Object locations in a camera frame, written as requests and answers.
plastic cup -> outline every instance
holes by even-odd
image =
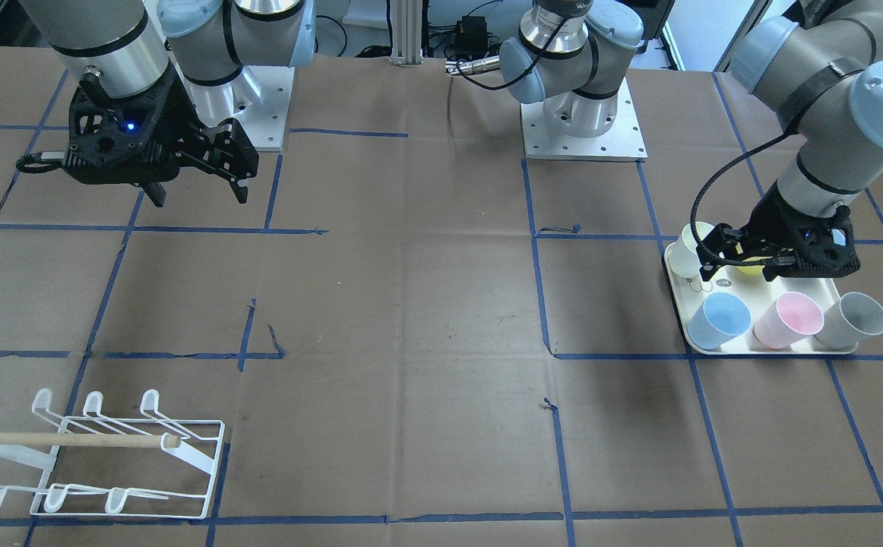
[[[730,293],[711,293],[701,303],[685,329],[692,345],[716,349],[741,336],[752,324],[752,314],[741,298]]]
[[[695,227],[698,228],[698,235],[703,239],[715,228],[707,222],[696,222]],[[692,236],[692,226],[687,225],[682,228],[681,235],[678,236],[677,242],[668,245],[668,267],[671,273],[678,277],[688,278],[698,275],[701,270],[701,261],[698,260],[698,242]]]
[[[823,329],[823,309],[803,293],[783,293],[755,322],[753,332],[769,349],[782,349]]]
[[[855,343],[883,334],[883,308],[864,293],[847,293],[824,314],[816,339],[831,349],[850,349]]]

tray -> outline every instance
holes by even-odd
[[[713,292],[727,292],[741,298],[752,314],[753,324],[765,314],[769,305],[786,291],[799,291],[809,295],[820,305],[820,309],[828,309],[837,304],[840,300],[840,292],[837,291],[834,281],[828,278],[794,280],[776,277],[775,280],[767,282],[760,273],[748,276],[729,266],[719,269],[715,277],[712,277],[712,281],[702,281],[701,277],[686,280],[684,277],[675,276],[668,267],[668,252],[672,245],[678,243],[671,243],[664,249],[664,271],[671,284],[671,295],[675,300],[675,309],[678,312],[678,320],[681,321],[682,331],[685,333],[685,340],[698,353],[706,356],[845,356],[854,353],[857,349],[857,345],[852,349],[830,349],[813,336],[799,340],[786,349],[768,349],[760,340],[755,339],[752,327],[742,336],[723,343],[719,349],[700,349],[688,336],[688,320],[695,315],[705,297]]]

